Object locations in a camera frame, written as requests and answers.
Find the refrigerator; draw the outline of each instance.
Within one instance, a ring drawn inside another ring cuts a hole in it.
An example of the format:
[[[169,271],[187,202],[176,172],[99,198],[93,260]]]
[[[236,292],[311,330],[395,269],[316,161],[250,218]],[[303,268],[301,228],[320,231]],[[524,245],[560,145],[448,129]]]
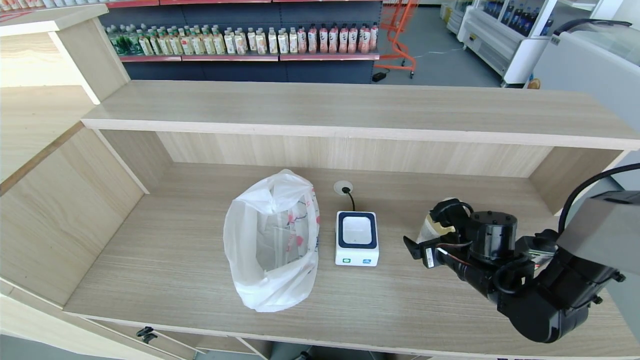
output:
[[[640,31],[631,25],[580,19],[558,27],[526,87],[591,94],[640,133]],[[640,151],[618,165],[637,162]],[[627,190],[640,190],[638,171],[613,178]]]

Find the shopping basket rack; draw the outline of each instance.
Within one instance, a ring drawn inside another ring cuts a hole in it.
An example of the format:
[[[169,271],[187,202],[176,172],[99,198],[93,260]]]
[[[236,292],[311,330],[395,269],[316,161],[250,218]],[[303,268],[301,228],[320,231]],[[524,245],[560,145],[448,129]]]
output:
[[[382,8],[382,21],[380,27],[387,30],[387,40],[391,44],[390,54],[381,54],[380,60],[395,60],[402,58],[402,64],[387,65],[376,64],[375,67],[382,69],[410,70],[409,78],[413,79],[415,74],[415,58],[409,55],[409,47],[404,45],[398,38],[406,31],[409,21],[413,17],[415,9],[420,0],[386,0]],[[411,66],[404,66],[406,61],[411,62]]]

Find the robotic arm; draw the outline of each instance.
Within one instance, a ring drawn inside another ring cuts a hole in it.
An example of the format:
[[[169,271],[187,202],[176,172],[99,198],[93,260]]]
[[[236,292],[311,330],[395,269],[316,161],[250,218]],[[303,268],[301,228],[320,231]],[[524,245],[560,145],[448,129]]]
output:
[[[546,229],[517,241],[518,220],[510,214],[474,211],[458,199],[439,202],[429,214],[434,222],[455,231],[422,243],[405,236],[413,258],[421,259],[427,268],[451,268],[496,303],[520,334],[540,343],[552,343],[584,323],[591,303],[602,302],[600,290],[611,280],[625,280],[619,268],[637,269],[631,255],[620,262],[620,252],[614,255],[610,249],[622,248],[631,254],[640,250],[640,192],[592,197],[566,230],[563,211],[561,234]],[[531,249],[553,254],[537,276]]]

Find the white plastic bag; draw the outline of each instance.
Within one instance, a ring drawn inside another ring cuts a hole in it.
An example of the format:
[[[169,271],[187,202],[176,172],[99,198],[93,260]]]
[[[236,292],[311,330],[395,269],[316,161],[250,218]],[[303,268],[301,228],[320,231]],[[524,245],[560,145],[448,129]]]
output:
[[[290,170],[259,181],[231,202],[223,240],[246,307],[272,313],[309,296],[319,223],[313,185]]]

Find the checkout counter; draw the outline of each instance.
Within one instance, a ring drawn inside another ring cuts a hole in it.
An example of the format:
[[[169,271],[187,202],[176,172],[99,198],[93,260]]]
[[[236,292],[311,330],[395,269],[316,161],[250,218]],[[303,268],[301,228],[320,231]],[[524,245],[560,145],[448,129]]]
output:
[[[402,241],[414,238],[429,209],[449,196],[516,215],[517,236],[554,227],[576,185],[640,149],[640,136],[592,97],[500,88],[131,81],[100,33],[98,15],[74,25],[90,31],[73,36],[102,37],[93,44],[108,53],[103,67],[83,67],[87,51],[73,55],[72,44],[84,42],[62,42],[69,56],[62,54],[51,32],[74,26],[47,28],[55,49],[81,75],[55,87],[79,86],[86,107],[66,114],[71,125],[55,141],[3,173],[3,300],[37,308],[60,326],[82,327],[94,349],[105,349],[94,355],[120,358],[131,356],[108,353],[115,351],[109,341],[149,359],[191,359],[207,349],[268,359],[272,341],[477,359],[640,356],[605,291],[583,326],[556,343],[533,343],[453,272],[427,271],[414,261]],[[41,62],[33,67],[49,65]],[[46,85],[33,83],[29,73],[28,86]],[[114,80],[108,86],[95,80],[104,77]],[[43,93],[33,103],[54,95]],[[500,106],[497,97],[505,100]],[[36,121],[35,129],[47,123]],[[308,299],[256,313],[242,305],[231,279],[224,216],[233,198],[285,167],[315,186],[319,268]],[[358,207],[377,215],[377,267],[334,263],[332,219],[347,204],[333,184],[342,179],[353,183]],[[145,327],[155,335],[148,343],[136,336]]]

